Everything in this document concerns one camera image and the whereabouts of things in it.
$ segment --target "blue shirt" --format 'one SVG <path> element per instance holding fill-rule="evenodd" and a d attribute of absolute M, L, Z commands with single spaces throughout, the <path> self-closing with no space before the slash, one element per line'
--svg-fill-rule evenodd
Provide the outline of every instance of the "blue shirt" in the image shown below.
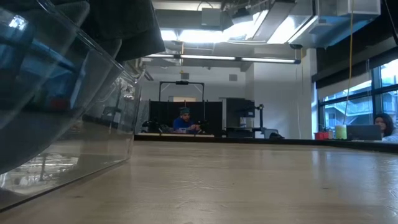
<path fill-rule="evenodd" d="M 174 120 L 173 122 L 173 129 L 174 131 L 180 129 L 180 128 L 189 128 L 190 126 L 192 126 L 194 123 L 192 121 L 184 121 L 182 118 L 177 118 Z M 189 130 L 188 133 L 190 134 L 195 134 L 196 131 L 195 130 Z"/>

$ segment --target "cable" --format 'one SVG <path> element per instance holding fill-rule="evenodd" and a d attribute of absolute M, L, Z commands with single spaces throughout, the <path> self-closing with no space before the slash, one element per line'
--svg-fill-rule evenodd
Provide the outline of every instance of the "cable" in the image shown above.
<path fill-rule="evenodd" d="M 209 6 L 211 6 L 211 8 L 214 9 L 214 7 L 210 4 L 210 2 L 208 2 L 208 1 L 201 1 L 201 2 L 199 3 L 198 7 L 197 7 L 197 11 L 199 11 L 200 5 L 201 5 L 202 3 L 204 3 L 204 2 L 207 3 L 207 4 L 209 4 Z"/>
<path fill-rule="evenodd" d="M 184 54 L 184 42 L 182 42 L 182 46 L 181 46 L 181 54 Z M 181 58 L 181 71 L 180 74 L 182 74 L 184 71 L 182 70 L 183 67 L 183 63 L 184 63 L 184 59 Z"/>
<path fill-rule="evenodd" d="M 348 100 L 349 100 L 349 88 L 351 87 L 351 78 L 353 76 L 353 29 L 354 29 L 354 0 L 351 0 L 351 35 L 349 38 L 349 78 L 348 78 L 348 92 L 346 100 L 346 109 L 344 111 L 343 125 L 346 124 Z"/>
<path fill-rule="evenodd" d="M 296 65 L 296 82 L 298 81 L 297 78 L 297 67 L 299 65 Z M 301 139 L 301 128 L 300 128 L 300 107 L 299 107 L 299 95 L 297 94 L 297 99 L 296 99 L 296 107 L 297 107 L 297 126 L 298 126 L 298 138 Z"/>
<path fill-rule="evenodd" d="M 304 65 L 303 65 L 303 58 L 304 58 L 304 52 L 303 48 L 301 48 L 301 91 L 302 91 L 302 96 L 304 96 Z M 301 127 L 300 127 L 300 106 L 299 106 L 299 99 L 297 98 L 296 100 L 296 106 L 297 106 L 297 125 L 298 125 L 298 137 L 301 139 Z"/>

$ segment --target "man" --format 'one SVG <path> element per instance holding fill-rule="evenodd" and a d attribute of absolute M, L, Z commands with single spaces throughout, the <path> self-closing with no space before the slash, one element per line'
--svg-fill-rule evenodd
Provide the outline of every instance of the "man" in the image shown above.
<path fill-rule="evenodd" d="M 180 108 L 180 117 L 173 122 L 173 129 L 177 133 L 196 134 L 200 126 L 190 120 L 189 108 Z"/>

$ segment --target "ceiling light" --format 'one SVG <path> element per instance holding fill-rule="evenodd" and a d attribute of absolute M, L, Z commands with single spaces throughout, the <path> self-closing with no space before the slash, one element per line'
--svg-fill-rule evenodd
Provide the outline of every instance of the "ceiling light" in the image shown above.
<path fill-rule="evenodd" d="M 161 30 L 163 40 L 177 40 L 177 35 L 172 30 Z"/>
<path fill-rule="evenodd" d="M 183 11 L 201 11 L 203 8 L 215 8 L 221 9 L 221 2 L 216 1 L 208 1 L 209 4 L 203 2 L 203 4 L 199 5 L 199 1 L 152 1 L 155 10 L 164 9 L 164 10 L 183 10 Z"/>
<path fill-rule="evenodd" d="M 174 55 L 171 54 L 151 54 L 148 56 L 145 56 L 147 58 L 174 58 Z"/>
<path fill-rule="evenodd" d="M 303 26 L 292 38 L 290 38 L 287 42 L 292 43 L 298 37 L 300 37 L 315 21 L 318 20 L 318 16 L 314 16 L 305 26 Z"/>
<path fill-rule="evenodd" d="M 207 59 L 207 60 L 235 60 L 235 57 L 206 56 L 206 55 L 181 55 L 185 59 Z"/>
<path fill-rule="evenodd" d="M 266 19 L 268 12 L 268 10 L 264 10 L 262 12 L 257 12 L 253 15 L 253 21 L 255 22 L 251 30 L 246 34 L 246 40 L 254 37 L 256 32 L 259 30 L 262 22 L 264 21 L 264 19 Z"/>
<path fill-rule="evenodd" d="M 243 62 L 297 63 L 297 60 L 279 58 L 242 58 L 241 60 Z"/>
<path fill-rule="evenodd" d="M 295 33 L 295 24 L 293 18 L 288 16 L 280 26 L 275 30 L 274 34 L 267 41 L 267 44 L 284 44 Z"/>
<path fill-rule="evenodd" d="M 184 30 L 180 40 L 188 43 L 220 43 L 227 41 L 221 31 Z"/>

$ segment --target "woman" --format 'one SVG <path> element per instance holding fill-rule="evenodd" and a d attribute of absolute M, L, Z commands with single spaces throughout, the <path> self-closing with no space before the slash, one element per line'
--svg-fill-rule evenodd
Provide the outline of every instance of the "woman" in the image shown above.
<path fill-rule="evenodd" d="M 398 129 L 394 127 L 391 117 L 388 114 L 381 113 L 374 119 L 374 124 L 380 126 L 383 141 L 397 141 Z"/>

